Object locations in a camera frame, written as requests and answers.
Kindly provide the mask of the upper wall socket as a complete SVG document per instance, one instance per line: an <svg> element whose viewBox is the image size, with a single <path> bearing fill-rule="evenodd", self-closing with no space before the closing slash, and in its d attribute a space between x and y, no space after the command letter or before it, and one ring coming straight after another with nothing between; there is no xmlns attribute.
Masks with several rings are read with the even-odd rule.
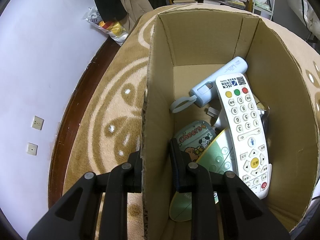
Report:
<svg viewBox="0 0 320 240"><path fill-rule="evenodd" d="M44 124L44 119L35 115L33 118L33 122L31 124L31 127L41 131L43 128L43 124Z"/></svg>

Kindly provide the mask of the beige brown patterned rug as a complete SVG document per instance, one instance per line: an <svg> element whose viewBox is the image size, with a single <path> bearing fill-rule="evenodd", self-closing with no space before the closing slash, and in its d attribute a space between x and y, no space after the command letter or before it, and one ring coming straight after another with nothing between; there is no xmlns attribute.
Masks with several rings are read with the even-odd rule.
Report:
<svg viewBox="0 0 320 240"><path fill-rule="evenodd" d="M143 106L148 92L153 11L140 18L112 60L88 104L72 148L65 190L70 189L84 173L110 172L127 161L130 153L142 151ZM209 107L220 109L218 98L199 108L207 114ZM212 126L216 135L223 131L214 126L215 118L209 116L209 120L203 121ZM289 231L292 238L297 238L303 232L312 217L312 208L311 199L302 220ZM147 239L143 192L129 194L127 211L129 239Z"/></svg>

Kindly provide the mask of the cardboard box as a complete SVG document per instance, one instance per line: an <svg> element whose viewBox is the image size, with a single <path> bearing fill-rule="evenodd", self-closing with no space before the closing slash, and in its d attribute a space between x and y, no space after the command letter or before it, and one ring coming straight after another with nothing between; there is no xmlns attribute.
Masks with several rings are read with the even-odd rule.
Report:
<svg viewBox="0 0 320 240"><path fill-rule="evenodd" d="M143 205L147 239L189 239L191 224L169 219L171 163L166 148L195 120L170 105L232 58L248 63L253 94L270 108L267 148L273 166L266 205L289 231L304 217L319 178L319 54L270 20L229 7L189 5L152 12L143 106Z"/></svg>

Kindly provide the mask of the beige hanging coat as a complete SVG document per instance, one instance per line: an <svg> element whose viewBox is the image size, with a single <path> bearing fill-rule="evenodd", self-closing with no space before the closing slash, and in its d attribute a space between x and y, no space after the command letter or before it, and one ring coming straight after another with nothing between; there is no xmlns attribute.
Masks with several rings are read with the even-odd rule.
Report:
<svg viewBox="0 0 320 240"><path fill-rule="evenodd" d="M128 33L134 28L137 20L147 12L153 11L149 0L120 0L126 11L124 19L120 23Z"/></svg>

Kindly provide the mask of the lower wall socket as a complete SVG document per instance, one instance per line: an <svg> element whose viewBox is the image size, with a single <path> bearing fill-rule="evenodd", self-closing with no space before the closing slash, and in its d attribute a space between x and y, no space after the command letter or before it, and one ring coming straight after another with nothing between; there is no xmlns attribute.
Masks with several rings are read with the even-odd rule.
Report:
<svg viewBox="0 0 320 240"><path fill-rule="evenodd" d="M31 142L27 143L27 153L30 155L37 155L38 146Z"/></svg>

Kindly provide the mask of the keys with tag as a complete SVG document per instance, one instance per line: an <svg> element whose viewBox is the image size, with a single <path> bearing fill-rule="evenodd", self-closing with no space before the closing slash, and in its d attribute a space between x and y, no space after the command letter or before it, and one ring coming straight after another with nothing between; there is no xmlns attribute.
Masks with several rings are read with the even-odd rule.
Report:
<svg viewBox="0 0 320 240"><path fill-rule="evenodd" d="M259 112L259 116L261 118L261 123L263 125L264 135L267 140L270 108L268 105L259 100L255 95L254 99Z"/></svg>

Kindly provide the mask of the wall socket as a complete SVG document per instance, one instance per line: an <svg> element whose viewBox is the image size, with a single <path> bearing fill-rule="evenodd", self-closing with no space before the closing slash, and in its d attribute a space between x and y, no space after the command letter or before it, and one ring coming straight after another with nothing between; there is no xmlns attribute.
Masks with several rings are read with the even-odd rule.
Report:
<svg viewBox="0 0 320 240"><path fill-rule="evenodd" d="M27 143L27 153L30 155L37 155L38 146L31 142Z"/></svg>
<svg viewBox="0 0 320 240"><path fill-rule="evenodd" d="M43 128L43 124L44 124L44 119L35 115L33 118L33 122L31 124L31 127L41 131Z"/></svg>

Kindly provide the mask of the light blue cylindrical bottle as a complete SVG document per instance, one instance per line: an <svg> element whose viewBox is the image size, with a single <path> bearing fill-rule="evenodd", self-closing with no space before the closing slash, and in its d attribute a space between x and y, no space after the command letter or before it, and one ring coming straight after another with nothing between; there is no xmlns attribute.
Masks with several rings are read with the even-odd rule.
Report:
<svg viewBox="0 0 320 240"><path fill-rule="evenodd" d="M219 68L212 75L198 83L189 92L189 97L183 96L175 100L171 106L171 113L178 113L188 108L193 103L198 107L205 106L208 102L217 97L215 80L217 77L227 74L244 74L248 69L247 62L242 57L235 57L224 66Z"/></svg>

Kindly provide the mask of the green cartoon tin case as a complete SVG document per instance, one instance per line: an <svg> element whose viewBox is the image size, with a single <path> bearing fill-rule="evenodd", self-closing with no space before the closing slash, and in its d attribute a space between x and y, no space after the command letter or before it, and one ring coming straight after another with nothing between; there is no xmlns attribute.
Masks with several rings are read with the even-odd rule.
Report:
<svg viewBox="0 0 320 240"><path fill-rule="evenodd" d="M174 136L178 142L179 149L189 154L193 162L199 159L215 137L216 133L212 126L203 120L192 122Z"/></svg>

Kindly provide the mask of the green oval hand fan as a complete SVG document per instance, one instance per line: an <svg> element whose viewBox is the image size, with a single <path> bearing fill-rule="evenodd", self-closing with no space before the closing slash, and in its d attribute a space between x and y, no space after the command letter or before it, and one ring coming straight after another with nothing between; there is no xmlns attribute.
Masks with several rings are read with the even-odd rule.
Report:
<svg viewBox="0 0 320 240"><path fill-rule="evenodd" d="M224 174L236 172L236 161L229 129L217 136L211 131L196 137L190 143L179 140L179 148L189 154L191 161L210 172ZM191 193L176 192L169 208L169 216L176 222L191 220Z"/></svg>

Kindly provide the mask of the snack bag on floor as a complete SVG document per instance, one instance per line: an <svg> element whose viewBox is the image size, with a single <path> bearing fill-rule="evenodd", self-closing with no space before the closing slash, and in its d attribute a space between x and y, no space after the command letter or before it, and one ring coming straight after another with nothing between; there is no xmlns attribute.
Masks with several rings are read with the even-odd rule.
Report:
<svg viewBox="0 0 320 240"><path fill-rule="evenodd" d="M119 46L123 45L129 35L119 21L104 22L96 6L89 7L82 19L108 35Z"/></svg>

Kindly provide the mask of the white remote control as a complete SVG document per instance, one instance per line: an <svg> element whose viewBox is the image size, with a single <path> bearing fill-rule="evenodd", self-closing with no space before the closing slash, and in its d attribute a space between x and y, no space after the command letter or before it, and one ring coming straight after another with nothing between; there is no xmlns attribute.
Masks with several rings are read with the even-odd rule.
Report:
<svg viewBox="0 0 320 240"><path fill-rule="evenodd" d="M238 177L258 196L267 196L272 165L263 124L248 81L241 73L215 80L217 93L231 133Z"/></svg>

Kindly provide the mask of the white quilted bedding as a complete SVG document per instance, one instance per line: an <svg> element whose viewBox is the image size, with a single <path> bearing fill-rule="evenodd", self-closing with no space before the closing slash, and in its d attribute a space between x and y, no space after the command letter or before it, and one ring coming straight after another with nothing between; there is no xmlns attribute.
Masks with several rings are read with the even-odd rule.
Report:
<svg viewBox="0 0 320 240"><path fill-rule="evenodd" d="M319 39L319 18L308 0L287 0L287 2L308 31Z"/></svg>

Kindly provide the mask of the white rectangular power adapter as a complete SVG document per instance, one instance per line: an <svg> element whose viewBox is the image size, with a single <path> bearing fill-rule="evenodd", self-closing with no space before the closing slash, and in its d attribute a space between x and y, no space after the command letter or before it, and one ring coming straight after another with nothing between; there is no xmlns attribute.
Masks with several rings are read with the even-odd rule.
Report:
<svg viewBox="0 0 320 240"><path fill-rule="evenodd" d="M229 127L227 116L225 114L225 110L221 109L218 111L217 109L214 109L213 107L209 107L207 110L207 114L211 116L212 118L215 118L214 126L217 129L223 130L225 128Z"/></svg>

